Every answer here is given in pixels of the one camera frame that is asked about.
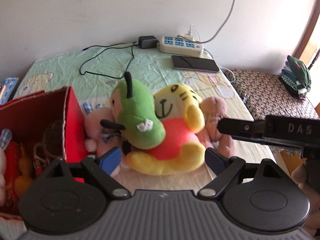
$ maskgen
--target white tag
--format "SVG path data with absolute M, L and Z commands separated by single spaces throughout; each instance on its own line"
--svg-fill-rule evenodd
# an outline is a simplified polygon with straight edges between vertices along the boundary
M 146 132 L 152 130 L 153 122 L 151 120 L 146 119 L 144 122 L 139 123 L 137 128 L 140 132 Z

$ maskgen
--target tiger plush toy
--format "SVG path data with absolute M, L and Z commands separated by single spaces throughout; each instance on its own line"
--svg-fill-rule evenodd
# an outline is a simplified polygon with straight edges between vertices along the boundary
M 195 135 L 204 128 L 202 99 L 186 84 L 176 83 L 154 94 L 156 116 L 166 136 L 157 147 L 127 155 L 134 170 L 149 175 L 193 171 L 204 163 L 205 147 Z

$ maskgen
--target silver bolt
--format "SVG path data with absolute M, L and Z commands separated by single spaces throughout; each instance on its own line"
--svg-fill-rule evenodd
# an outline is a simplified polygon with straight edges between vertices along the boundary
M 129 191 L 127 191 L 125 188 L 116 188 L 112 191 L 112 194 L 116 197 L 126 197 L 129 195 Z
M 216 191 L 212 188 L 203 188 L 199 193 L 202 197 L 213 197 L 216 194 Z

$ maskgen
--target cable connector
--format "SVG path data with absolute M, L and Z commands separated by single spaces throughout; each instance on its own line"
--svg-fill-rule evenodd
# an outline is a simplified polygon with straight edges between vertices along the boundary
M 191 41 L 194 41 L 194 40 L 195 40 L 195 38 L 194 38 L 193 35 L 192 35 L 192 31 L 188 31 L 188 33 L 186 33 L 186 34 L 184 35 L 184 37 L 187 38 L 187 39 L 189 39 L 189 40 L 191 40 Z

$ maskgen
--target wooden door frame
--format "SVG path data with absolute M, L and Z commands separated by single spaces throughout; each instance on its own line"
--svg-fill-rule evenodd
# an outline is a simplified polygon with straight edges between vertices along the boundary
M 316 0 L 313 6 L 313 10 L 312 10 L 312 14 L 310 15 L 307 27 L 303 33 L 303 36 L 300 40 L 299 45 L 297 46 L 297 48 L 295 49 L 294 53 L 293 53 L 293 57 L 296 58 L 300 58 L 304 49 L 307 46 L 307 43 L 310 40 L 310 37 L 312 35 L 312 32 L 316 26 L 316 23 L 318 21 L 319 18 L 319 14 L 320 14 L 320 0 Z

